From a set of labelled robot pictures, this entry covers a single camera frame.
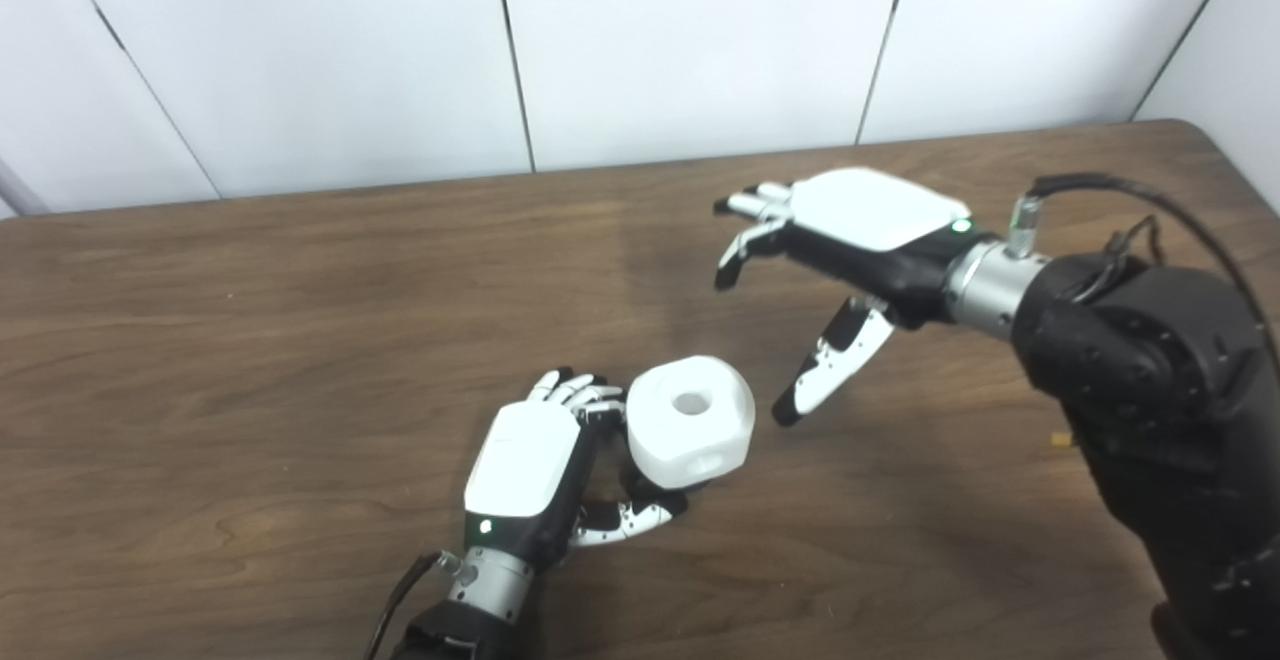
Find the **black cable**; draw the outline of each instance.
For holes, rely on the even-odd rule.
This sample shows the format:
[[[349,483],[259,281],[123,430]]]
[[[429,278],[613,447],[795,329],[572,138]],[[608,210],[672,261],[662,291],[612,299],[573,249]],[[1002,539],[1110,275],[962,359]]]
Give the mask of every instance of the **black cable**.
[[[1176,201],[1169,198],[1169,196],[1162,194],[1162,192],[1153,189],[1153,187],[1143,185],[1143,183],[1134,180],[1125,180],[1123,177],[1111,177],[1106,173],[1071,173],[1071,174],[1053,174],[1052,177],[1038,177],[1036,183],[1027,192],[1030,198],[1048,198],[1051,194],[1059,194],[1059,192],[1069,191],[1112,191],[1123,192],[1124,194],[1133,196],[1133,198],[1147,201],[1157,206],[1157,208],[1164,210],[1166,214],[1172,215],[1180,224],[1196,239],[1213,256],[1216,262],[1221,265],[1222,271],[1230,278],[1233,285],[1244,295],[1244,303],[1249,306],[1249,313],[1253,313],[1254,322],[1258,324],[1258,331],[1262,333],[1262,344],[1266,345],[1267,354],[1271,356],[1271,367],[1280,373],[1280,353],[1276,352],[1275,335],[1271,334],[1271,322],[1267,320],[1266,312],[1262,311],[1262,304],[1258,303],[1258,297],[1253,294],[1253,288],[1249,287],[1249,281],[1245,280],[1244,272],[1240,265],[1235,263],[1226,247],[1213,237],[1213,233],[1203,226],[1198,219],[1194,217],[1187,208],[1176,203]]]
[[[387,633],[387,625],[392,622],[396,608],[404,600],[408,591],[413,590],[417,581],[439,563],[440,555],[440,553],[420,555],[404,572],[404,577],[392,588],[392,595],[387,600],[387,608],[383,608],[383,614],[378,617],[378,624],[374,625],[374,637],[369,638],[369,647],[365,650],[364,660],[374,660],[374,656],[378,655],[378,646],[383,643],[383,634]]]

